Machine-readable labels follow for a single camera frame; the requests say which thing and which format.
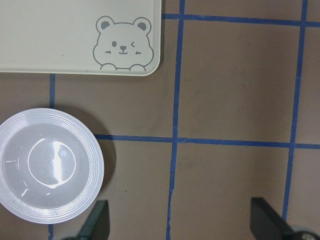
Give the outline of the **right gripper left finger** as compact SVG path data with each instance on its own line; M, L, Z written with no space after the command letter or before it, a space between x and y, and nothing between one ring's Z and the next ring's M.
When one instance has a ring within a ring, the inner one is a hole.
M110 234L108 200L98 200L77 234L79 240L107 240Z

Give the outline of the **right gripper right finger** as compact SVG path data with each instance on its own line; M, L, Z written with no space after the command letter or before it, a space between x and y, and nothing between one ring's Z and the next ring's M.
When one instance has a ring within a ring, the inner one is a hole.
M262 197L250 200L250 231L256 240L290 240L293 229Z

